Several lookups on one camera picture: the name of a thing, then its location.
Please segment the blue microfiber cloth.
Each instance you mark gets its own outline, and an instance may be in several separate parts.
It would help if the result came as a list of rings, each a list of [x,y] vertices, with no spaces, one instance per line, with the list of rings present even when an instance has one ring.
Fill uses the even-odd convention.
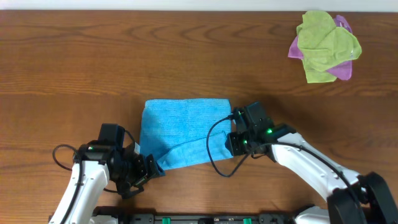
[[[178,169],[232,158],[225,148],[231,123],[229,100],[194,98],[153,99],[145,102],[139,145],[145,156],[152,154],[163,170]]]

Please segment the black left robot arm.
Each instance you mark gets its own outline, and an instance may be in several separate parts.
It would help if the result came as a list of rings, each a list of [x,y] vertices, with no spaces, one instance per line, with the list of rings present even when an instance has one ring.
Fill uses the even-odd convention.
[[[129,199],[143,192],[148,181],[165,174],[153,155],[140,153],[136,141],[123,146],[127,134],[129,131],[118,124],[104,123],[96,140],[72,148],[71,177],[55,213],[49,218],[50,224],[137,223],[141,220],[123,212],[100,212],[96,206],[109,182],[116,185],[114,193]]]

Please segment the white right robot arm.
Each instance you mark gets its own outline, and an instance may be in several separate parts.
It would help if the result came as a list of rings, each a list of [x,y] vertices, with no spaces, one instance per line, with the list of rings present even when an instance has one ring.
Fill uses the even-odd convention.
[[[311,146],[291,126],[274,124],[259,103],[234,108],[227,116],[235,131],[227,135],[233,156],[269,157],[303,179],[327,203],[300,212],[295,223],[397,223],[397,205],[379,174],[362,175]]]

